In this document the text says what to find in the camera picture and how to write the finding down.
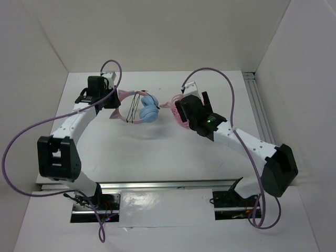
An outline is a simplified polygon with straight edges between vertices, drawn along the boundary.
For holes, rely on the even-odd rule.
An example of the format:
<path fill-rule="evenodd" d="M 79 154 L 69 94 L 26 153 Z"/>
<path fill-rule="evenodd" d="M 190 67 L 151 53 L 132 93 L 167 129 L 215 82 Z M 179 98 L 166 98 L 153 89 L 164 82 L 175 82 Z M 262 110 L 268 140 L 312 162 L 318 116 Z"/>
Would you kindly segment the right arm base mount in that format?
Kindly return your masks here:
<path fill-rule="evenodd" d="M 247 219 L 254 210 L 257 195 L 241 198 L 231 191 L 213 191 L 209 202 L 214 206 L 215 220 Z"/>

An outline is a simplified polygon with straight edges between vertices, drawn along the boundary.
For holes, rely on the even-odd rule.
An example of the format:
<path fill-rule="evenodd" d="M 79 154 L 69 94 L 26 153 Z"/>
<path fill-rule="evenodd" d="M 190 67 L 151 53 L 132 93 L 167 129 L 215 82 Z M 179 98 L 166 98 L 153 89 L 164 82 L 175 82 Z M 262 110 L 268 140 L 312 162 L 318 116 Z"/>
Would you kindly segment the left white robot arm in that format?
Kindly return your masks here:
<path fill-rule="evenodd" d="M 40 176 L 83 192 L 86 195 L 85 204 L 91 209 L 99 209 L 104 197 L 100 185 L 81 170 L 77 143 L 86 127 L 103 108 L 115 109 L 120 106 L 114 85 L 115 74 L 105 72 L 99 76 L 89 76 L 87 87 L 75 100 L 74 114 L 50 136 L 41 136 L 37 141 Z"/>

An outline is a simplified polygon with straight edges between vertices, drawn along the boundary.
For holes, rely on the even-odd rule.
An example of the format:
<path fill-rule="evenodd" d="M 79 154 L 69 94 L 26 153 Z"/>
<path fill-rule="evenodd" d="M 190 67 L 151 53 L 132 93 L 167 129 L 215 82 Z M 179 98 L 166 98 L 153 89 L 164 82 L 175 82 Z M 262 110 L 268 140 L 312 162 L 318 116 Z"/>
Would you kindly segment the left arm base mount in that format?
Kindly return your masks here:
<path fill-rule="evenodd" d="M 82 197 L 76 196 L 72 206 L 71 223 L 97 223 L 98 219 L 93 207 Z M 119 222 L 120 194 L 102 194 L 101 202 L 95 206 L 100 220 L 103 223 Z"/>

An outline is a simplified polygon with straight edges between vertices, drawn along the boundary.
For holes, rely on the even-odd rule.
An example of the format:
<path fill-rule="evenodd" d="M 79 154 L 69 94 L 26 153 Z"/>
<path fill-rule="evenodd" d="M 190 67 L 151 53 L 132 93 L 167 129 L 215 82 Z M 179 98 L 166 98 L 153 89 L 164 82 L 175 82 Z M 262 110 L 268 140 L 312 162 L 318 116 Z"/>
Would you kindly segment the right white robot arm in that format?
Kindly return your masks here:
<path fill-rule="evenodd" d="M 236 127 L 223 116 L 213 112 L 208 95 L 205 98 L 188 95 L 175 103 L 183 122 L 198 135 L 223 144 L 248 158 L 256 175 L 242 177 L 232 186 L 229 200 L 235 206 L 242 205 L 247 198 L 266 192 L 282 197 L 288 186 L 298 175 L 292 149 L 282 144 L 276 146 L 264 142 Z"/>

